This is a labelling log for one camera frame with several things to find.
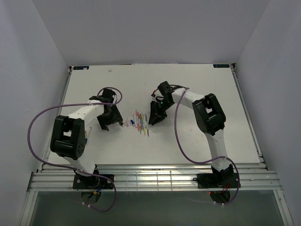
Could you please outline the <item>grey silver pen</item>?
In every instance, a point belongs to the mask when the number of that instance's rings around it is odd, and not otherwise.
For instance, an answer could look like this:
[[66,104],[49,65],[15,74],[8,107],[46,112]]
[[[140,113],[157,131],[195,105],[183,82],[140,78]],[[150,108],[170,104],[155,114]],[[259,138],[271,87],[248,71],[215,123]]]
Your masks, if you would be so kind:
[[140,131],[141,133],[144,133],[143,119],[141,114],[139,114],[139,120],[140,120]]

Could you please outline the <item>yellow pen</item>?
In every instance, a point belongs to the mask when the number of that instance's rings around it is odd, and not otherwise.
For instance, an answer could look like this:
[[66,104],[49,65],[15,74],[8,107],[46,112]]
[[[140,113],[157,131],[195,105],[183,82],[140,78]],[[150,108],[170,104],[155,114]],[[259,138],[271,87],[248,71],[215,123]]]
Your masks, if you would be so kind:
[[144,122],[143,119],[142,119],[142,124],[143,124],[143,132],[144,132],[144,135],[146,136],[146,134],[147,134],[147,129],[146,129],[146,125],[145,125],[145,122]]

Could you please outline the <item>blue capped white pen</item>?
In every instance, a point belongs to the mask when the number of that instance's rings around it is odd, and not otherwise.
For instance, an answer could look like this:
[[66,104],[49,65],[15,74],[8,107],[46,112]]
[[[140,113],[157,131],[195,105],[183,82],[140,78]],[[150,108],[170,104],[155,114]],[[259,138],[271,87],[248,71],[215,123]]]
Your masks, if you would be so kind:
[[134,122],[135,128],[137,128],[135,114],[133,114],[133,122]]

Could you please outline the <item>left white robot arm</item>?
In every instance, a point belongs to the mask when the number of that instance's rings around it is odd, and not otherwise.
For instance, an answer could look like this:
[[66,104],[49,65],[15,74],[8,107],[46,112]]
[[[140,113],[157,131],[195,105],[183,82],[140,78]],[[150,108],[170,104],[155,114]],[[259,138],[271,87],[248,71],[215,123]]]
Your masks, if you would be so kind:
[[81,182],[89,188],[99,185],[97,166],[84,153],[89,126],[97,120],[102,130],[118,123],[123,126],[123,118],[117,108],[117,94],[113,88],[103,88],[101,93],[89,98],[88,104],[77,111],[56,117],[50,142],[50,150],[67,160]]

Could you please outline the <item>red pen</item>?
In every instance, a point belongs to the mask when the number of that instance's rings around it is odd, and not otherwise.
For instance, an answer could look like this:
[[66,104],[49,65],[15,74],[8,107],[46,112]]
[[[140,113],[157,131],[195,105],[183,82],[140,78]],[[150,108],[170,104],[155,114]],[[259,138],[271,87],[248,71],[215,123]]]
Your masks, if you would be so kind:
[[137,110],[135,110],[135,118],[136,118],[137,129],[138,129],[138,131],[141,133],[141,129],[140,129],[140,121],[139,121],[139,114],[138,114],[138,111],[137,111]]

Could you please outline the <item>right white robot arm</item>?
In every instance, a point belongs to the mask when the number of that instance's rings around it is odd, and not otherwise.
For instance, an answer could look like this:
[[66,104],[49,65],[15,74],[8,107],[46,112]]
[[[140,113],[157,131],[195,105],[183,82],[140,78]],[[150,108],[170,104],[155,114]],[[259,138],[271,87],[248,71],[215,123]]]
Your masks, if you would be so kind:
[[199,188],[234,188],[238,185],[237,173],[227,157],[224,142],[226,116],[217,97],[210,93],[200,95],[179,85],[161,83],[152,93],[149,124],[155,125],[167,117],[167,109],[173,105],[183,105],[193,110],[198,128],[204,133],[210,153],[212,173],[200,173],[194,178]]

